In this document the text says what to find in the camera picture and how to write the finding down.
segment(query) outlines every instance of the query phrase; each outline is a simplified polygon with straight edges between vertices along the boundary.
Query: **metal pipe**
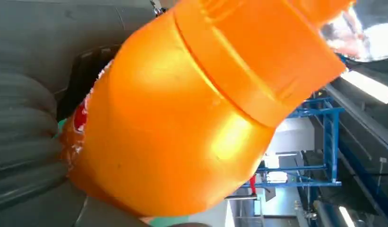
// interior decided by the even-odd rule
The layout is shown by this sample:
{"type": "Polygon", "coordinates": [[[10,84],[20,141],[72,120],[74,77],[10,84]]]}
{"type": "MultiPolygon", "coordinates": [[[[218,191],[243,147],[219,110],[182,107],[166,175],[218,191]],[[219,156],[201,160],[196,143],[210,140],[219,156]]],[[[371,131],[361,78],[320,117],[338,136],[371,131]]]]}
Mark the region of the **metal pipe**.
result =
{"type": "MultiPolygon", "coordinates": [[[[264,187],[336,187],[341,186],[341,182],[296,182],[296,183],[256,183],[256,188],[264,188],[264,187]]],[[[250,188],[249,184],[243,184],[241,188],[250,188]]]]}
{"type": "Polygon", "coordinates": [[[288,168],[258,168],[257,173],[261,172],[285,172],[285,171],[297,171],[297,170],[312,170],[312,169],[326,169],[324,165],[318,166],[299,166],[299,167],[288,167],[288,168]]]}
{"type": "Polygon", "coordinates": [[[247,195],[247,196],[231,195],[231,196],[227,196],[225,200],[256,200],[257,198],[258,198],[257,195],[247,195]]]}
{"type": "Polygon", "coordinates": [[[363,128],[388,149],[388,130],[386,128],[368,116],[331,84],[326,85],[325,89],[363,128]]]}

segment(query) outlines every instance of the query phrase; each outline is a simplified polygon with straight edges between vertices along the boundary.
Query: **orange plastic bottle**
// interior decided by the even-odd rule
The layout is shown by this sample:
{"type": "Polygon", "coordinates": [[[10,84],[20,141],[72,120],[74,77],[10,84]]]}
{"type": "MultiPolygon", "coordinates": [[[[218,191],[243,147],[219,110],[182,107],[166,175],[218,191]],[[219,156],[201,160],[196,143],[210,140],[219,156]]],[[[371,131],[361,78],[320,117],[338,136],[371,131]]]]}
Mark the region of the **orange plastic bottle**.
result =
{"type": "Polygon", "coordinates": [[[180,1],[96,82],[71,180],[144,216],[217,204],[253,175],[278,124],[344,70],[318,32],[350,2],[180,1]]]}

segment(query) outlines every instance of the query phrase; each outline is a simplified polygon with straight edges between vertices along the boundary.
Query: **black rubber surface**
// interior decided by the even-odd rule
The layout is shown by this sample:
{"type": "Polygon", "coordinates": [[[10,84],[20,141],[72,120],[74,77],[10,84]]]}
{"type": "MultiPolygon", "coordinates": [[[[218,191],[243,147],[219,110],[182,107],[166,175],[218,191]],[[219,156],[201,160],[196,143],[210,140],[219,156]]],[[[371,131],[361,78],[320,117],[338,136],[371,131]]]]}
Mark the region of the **black rubber surface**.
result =
{"type": "Polygon", "coordinates": [[[0,227],[145,226],[76,189],[53,136],[82,96],[70,76],[87,85],[153,18],[144,0],[0,0],[0,227]]]}

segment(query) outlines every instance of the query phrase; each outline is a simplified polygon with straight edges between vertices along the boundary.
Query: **metal machinery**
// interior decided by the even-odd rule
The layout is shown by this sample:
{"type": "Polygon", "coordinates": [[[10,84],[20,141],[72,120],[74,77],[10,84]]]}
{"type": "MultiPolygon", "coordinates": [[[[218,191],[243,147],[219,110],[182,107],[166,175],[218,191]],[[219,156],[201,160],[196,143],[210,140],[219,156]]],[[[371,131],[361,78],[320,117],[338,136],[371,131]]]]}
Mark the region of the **metal machinery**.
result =
{"type": "MultiPolygon", "coordinates": [[[[352,227],[346,220],[348,217],[351,217],[350,223],[354,223],[355,227],[388,226],[388,195],[386,194],[388,167],[385,166],[387,159],[385,157],[376,158],[380,162],[380,165],[375,166],[376,172],[367,171],[365,164],[362,163],[365,161],[363,157],[366,156],[367,160],[371,161],[374,154],[368,153],[366,148],[362,146],[362,142],[357,139],[359,133],[365,131],[368,134],[363,136],[368,136],[367,140],[372,137],[374,138],[373,142],[379,143],[388,150],[388,130],[335,88],[340,80],[338,79],[332,85],[327,85],[324,90],[318,92],[320,98],[305,100],[288,116],[288,118],[312,117],[322,126],[323,152],[321,153],[322,159],[319,159],[321,163],[310,161],[308,165],[304,166],[281,168],[268,168],[261,165],[256,172],[258,178],[255,186],[266,188],[263,191],[265,194],[268,194],[267,189],[274,187],[297,187],[304,197],[304,200],[295,203],[296,218],[301,227],[352,227]],[[361,126],[358,128],[359,131],[350,130],[354,125],[348,127],[349,117],[353,118],[351,123],[357,123],[361,126]],[[362,149],[352,150],[351,148],[355,148],[355,146],[362,149]],[[286,172],[288,175],[294,176],[296,180],[279,183],[269,182],[267,175],[271,172],[286,172]],[[329,189],[327,188],[335,188],[336,192],[333,193],[332,197],[340,193],[348,197],[352,196],[348,191],[341,189],[341,186],[348,187],[349,177],[354,178],[357,182],[356,187],[359,186],[360,190],[358,190],[364,193],[365,198],[369,200],[376,212],[365,211],[365,209],[362,210],[362,208],[354,206],[346,208],[338,202],[328,201],[326,194],[329,193],[326,191],[329,189]]],[[[300,155],[306,160],[316,153],[317,151],[301,151],[300,155]]],[[[251,185],[246,183],[241,188],[250,187],[251,185]]],[[[243,198],[255,200],[254,196],[243,198]]],[[[262,214],[260,214],[258,222],[267,226],[262,214]]]]}

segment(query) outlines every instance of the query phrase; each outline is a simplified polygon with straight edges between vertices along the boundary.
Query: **blue metal frame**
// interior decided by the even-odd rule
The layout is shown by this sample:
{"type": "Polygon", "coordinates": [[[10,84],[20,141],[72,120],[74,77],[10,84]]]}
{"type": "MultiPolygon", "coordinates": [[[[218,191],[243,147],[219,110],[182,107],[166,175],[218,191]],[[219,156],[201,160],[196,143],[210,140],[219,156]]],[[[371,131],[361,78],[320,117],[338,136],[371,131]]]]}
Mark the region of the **blue metal frame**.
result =
{"type": "MultiPolygon", "coordinates": [[[[290,175],[297,176],[297,182],[290,183],[257,183],[256,187],[321,187],[321,186],[340,186],[337,181],[337,158],[338,158],[338,125],[339,114],[344,110],[341,107],[333,107],[331,97],[313,98],[305,100],[301,106],[295,109],[288,118],[300,118],[317,116],[323,121],[323,164],[316,166],[297,166],[285,168],[265,168],[259,167],[256,173],[268,172],[291,172],[290,175]],[[300,170],[324,170],[327,173],[328,180],[325,182],[317,181],[300,175],[300,170]]],[[[249,188],[248,183],[242,188],[249,188]]]]}

